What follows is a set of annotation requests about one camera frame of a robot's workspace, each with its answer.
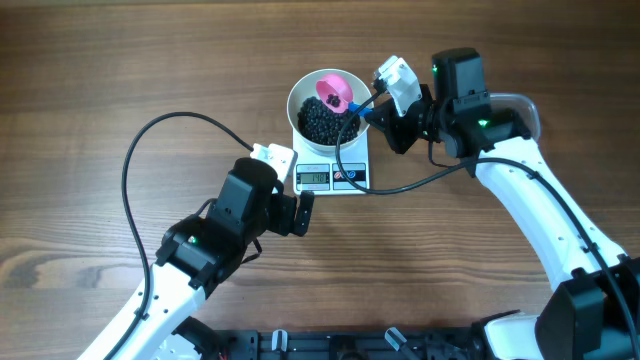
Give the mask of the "pink scoop blue handle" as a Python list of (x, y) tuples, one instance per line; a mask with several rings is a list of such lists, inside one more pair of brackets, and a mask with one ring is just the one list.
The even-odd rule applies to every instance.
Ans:
[[(359, 108), (359, 104), (354, 102), (354, 92), (345, 78), (337, 74), (324, 75), (316, 82), (316, 93), (324, 105), (336, 114), (344, 114), (347, 111), (354, 111)], [(341, 102), (337, 108), (326, 104), (329, 94), (337, 95)]]

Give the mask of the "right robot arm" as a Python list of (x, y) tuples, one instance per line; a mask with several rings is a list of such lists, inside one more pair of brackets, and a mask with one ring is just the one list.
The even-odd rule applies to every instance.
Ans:
[(635, 359), (639, 355), (639, 262), (610, 240), (554, 176), (537, 143), (535, 106), (493, 94), (472, 48), (432, 58), (432, 85), (400, 57), (375, 72), (387, 100), (366, 117), (391, 149), (443, 143), (506, 208), (541, 262), (552, 295), (541, 313), (481, 321), (470, 353), (486, 359)]

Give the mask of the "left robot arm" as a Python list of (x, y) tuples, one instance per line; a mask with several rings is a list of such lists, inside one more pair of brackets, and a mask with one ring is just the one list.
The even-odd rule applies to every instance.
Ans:
[(306, 234), (314, 195), (283, 194), (268, 164), (241, 158), (229, 171), (207, 214), (170, 227), (148, 276), (82, 353), (84, 359), (150, 359), (175, 330), (242, 264), (265, 232)]

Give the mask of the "white digital kitchen scale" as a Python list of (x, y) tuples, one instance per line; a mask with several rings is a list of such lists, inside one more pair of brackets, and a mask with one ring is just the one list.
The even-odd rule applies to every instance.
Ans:
[[(360, 195), (341, 174), (334, 148), (321, 151), (319, 145), (307, 143), (298, 133), (293, 136), (293, 149), (297, 160), (293, 167), (293, 190), (297, 195), (311, 191), (316, 196)], [(341, 162), (348, 178), (361, 187), (370, 185), (368, 137), (364, 132), (351, 144), (341, 147)]]

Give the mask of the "black beans in scoop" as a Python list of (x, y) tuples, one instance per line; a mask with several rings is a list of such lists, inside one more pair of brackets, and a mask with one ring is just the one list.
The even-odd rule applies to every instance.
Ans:
[(326, 99), (326, 104), (330, 107), (337, 108), (340, 105), (340, 98), (337, 95), (329, 94)]

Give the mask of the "black beans in bowl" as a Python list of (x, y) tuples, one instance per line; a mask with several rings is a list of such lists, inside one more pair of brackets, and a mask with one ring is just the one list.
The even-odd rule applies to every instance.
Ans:
[(297, 113), (298, 129), (305, 138), (320, 145), (335, 146), (338, 139), (344, 144), (354, 140), (360, 129), (361, 121), (356, 116), (342, 136), (338, 137), (351, 116), (350, 111), (343, 114), (334, 113), (320, 99), (309, 97), (304, 100)]

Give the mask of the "white ceramic bowl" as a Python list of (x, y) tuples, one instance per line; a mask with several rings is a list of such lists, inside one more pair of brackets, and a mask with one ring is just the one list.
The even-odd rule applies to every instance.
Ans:
[[(304, 77), (302, 77), (292, 88), (288, 100), (287, 100), (287, 115), (291, 126), (293, 128), (293, 134), (298, 133), (302, 137), (304, 137), (299, 129), (298, 129), (298, 118), (297, 113), (300, 111), (302, 103), (305, 99), (309, 97), (316, 97), (320, 99), (316, 93), (316, 82), (320, 80), (324, 75), (327, 74), (337, 74), (342, 76), (347, 80), (350, 84), (353, 92), (354, 92), (354, 102), (359, 104), (359, 106), (367, 99), (369, 99), (372, 94), (368, 89), (367, 85), (362, 82), (355, 75), (346, 72), (340, 69), (321, 69), (311, 72)], [(329, 147), (334, 148), (335, 146), (326, 146), (314, 143), (306, 138), (307, 143), (313, 143), (314, 145), (319, 145), (320, 150), (325, 152), (328, 151)]]

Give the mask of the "clear plastic container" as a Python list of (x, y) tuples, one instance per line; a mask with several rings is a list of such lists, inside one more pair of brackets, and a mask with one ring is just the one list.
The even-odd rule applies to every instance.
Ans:
[(512, 109), (519, 114), (531, 132), (532, 138), (538, 142), (541, 136), (539, 112), (534, 102), (521, 94), (491, 93), (491, 108), (494, 111)]

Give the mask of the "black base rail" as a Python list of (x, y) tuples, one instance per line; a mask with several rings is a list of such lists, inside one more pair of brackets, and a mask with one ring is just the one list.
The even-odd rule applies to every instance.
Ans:
[(213, 330), (189, 317), (172, 332), (172, 355), (195, 359), (484, 359), (486, 346), (467, 328), (374, 332)]

